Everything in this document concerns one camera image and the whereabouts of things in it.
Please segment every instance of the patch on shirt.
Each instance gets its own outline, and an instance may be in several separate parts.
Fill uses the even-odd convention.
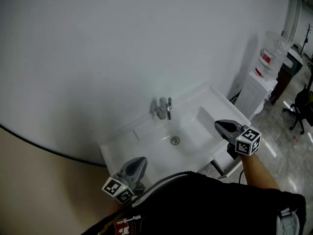
[[[114,223],[115,235],[134,235],[141,231],[143,218],[140,215],[123,218]]]

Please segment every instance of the drain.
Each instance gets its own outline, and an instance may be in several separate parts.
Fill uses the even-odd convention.
[[[171,144],[178,145],[179,144],[179,138],[178,137],[172,137],[171,138]]]

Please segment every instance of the tiled floor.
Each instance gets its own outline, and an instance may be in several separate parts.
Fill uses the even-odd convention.
[[[276,179],[280,189],[302,194],[306,198],[307,222],[304,234],[307,235],[313,229],[313,127],[305,120],[305,134],[300,135],[300,124],[290,131],[289,127],[295,118],[282,111],[286,105],[294,102],[296,94],[309,82],[311,72],[307,67],[307,60],[303,61],[304,67],[291,80],[274,106],[267,102],[263,111],[252,120],[252,126],[262,132],[257,155]],[[222,181],[238,182],[241,171],[242,166]],[[209,176],[217,178],[219,174],[211,167]],[[241,182],[246,184],[244,175]]]

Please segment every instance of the black cable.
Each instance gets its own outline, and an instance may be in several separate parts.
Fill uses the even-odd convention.
[[[22,140],[22,141],[24,141],[24,142],[26,142],[26,143],[28,143],[28,144],[31,144],[31,145],[33,145],[33,146],[35,146],[35,147],[37,147],[37,148],[39,148],[39,149],[41,149],[41,150],[44,150],[44,151],[50,152],[50,153],[52,153],[52,154],[61,156],[61,157],[63,157],[63,158],[71,159],[71,160],[74,160],[74,161],[77,161],[77,162],[81,162],[81,163],[85,163],[85,164],[88,164],[88,165],[90,164],[90,165],[95,165],[95,166],[107,168],[107,166],[104,165],[104,164],[98,164],[98,163],[90,162],[90,161],[87,161],[87,160],[84,160],[84,159],[74,158],[74,157],[72,157],[72,156],[65,155],[65,154],[63,154],[63,153],[60,153],[60,152],[57,152],[57,151],[53,151],[53,150],[50,150],[50,149],[45,148],[45,147],[43,147],[43,146],[40,146],[40,145],[38,145],[38,144],[35,144],[35,143],[33,143],[32,141],[29,141],[29,140],[27,140],[27,139],[21,137],[20,135],[14,133],[13,131],[10,131],[8,128],[4,127],[2,124],[0,124],[0,128],[3,129],[3,130],[5,130],[6,132],[10,133],[10,134],[13,135],[14,137],[16,137],[16,138],[18,138],[18,139],[20,139],[20,140]]]
[[[240,180],[241,180],[241,175],[243,174],[244,170],[242,170],[242,172],[240,172],[240,176],[239,176],[239,184],[240,184]]]
[[[241,90],[237,94],[235,94],[229,101],[231,102],[235,97],[239,97],[240,92]]]
[[[177,176],[181,176],[181,175],[191,175],[194,174],[194,172],[192,171],[184,171],[184,172],[179,172],[179,173],[175,173],[171,176],[168,176],[166,178],[163,178],[159,181],[157,181],[154,185],[152,185],[149,189],[147,189],[145,192],[143,192],[141,195],[137,196],[136,198],[134,198],[130,203],[128,203],[126,206],[124,206],[122,209],[116,211],[114,213],[114,218],[116,218],[119,214],[121,214],[122,212],[124,212],[128,207],[130,207],[133,203],[137,202],[138,200],[140,200],[140,198],[142,198],[144,195],[146,195],[148,192],[150,192],[153,188],[155,188],[156,186],[158,186],[159,184],[163,183],[164,181],[167,181],[171,178],[175,178]],[[82,235],[95,235],[98,234],[99,232],[101,232],[104,228],[104,226],[111,222],[111,220],[107,221],[105,220],[106,217],[104,219],[102,219],[101,221],[99,221],[97,224],[91,226],[87,231],[85,231],[84,233],[82,233]]]

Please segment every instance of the white sink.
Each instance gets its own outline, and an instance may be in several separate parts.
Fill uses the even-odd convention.
[[[143,183],[148,187],[180,171],[198,171],[226,151],[227,141],[214,128],[220,119],[250,126],[235,106],[205,83],[173,99],[172,120],[146,115],[118,131],[100,149],[110,175],[126,161],[146,157]],[[179,138],[177,145],[171,143],[173,137]]]

